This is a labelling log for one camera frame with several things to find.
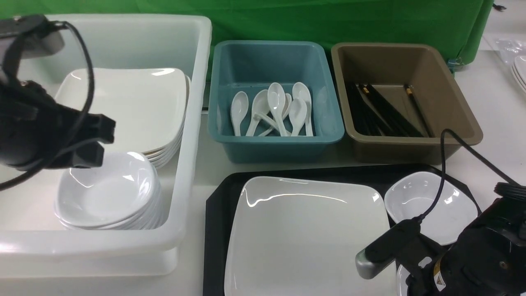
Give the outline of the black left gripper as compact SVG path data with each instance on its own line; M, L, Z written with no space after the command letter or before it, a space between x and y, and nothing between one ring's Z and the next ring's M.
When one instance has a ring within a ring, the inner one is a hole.
M101 167L103 143L115 140L116 122L103 114L90 113L94 95L87 95L82 109L54 103L30 122L34 147L25 157L25 169L66 169Z

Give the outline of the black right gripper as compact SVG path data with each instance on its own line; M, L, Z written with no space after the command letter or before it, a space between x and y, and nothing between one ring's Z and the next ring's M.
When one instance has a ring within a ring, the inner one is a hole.
M409 275L405 278L407 289L406 296L456 296L457 291L453 284L446 284L442 291L435 276L439 277L434 268L451 253L456 245L442 247L433 243L431 239L421 234L407 236L405 246L405 268Z

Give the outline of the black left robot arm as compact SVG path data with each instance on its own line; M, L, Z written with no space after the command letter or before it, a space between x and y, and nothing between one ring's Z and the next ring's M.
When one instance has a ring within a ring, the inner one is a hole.
M14 98L1 97L1 163L19 171L37 165L62 139L80 110L57 103L43 86L26 81ZM47 165L49 170L100 167L103 144L115 140L116 122L103 114L87 114L79 131Z

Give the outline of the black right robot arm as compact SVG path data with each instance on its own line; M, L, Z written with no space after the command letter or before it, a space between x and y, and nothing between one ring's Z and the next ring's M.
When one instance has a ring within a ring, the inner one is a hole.
M407 296L519 296L525 281L525 201L502 197L405 284Z

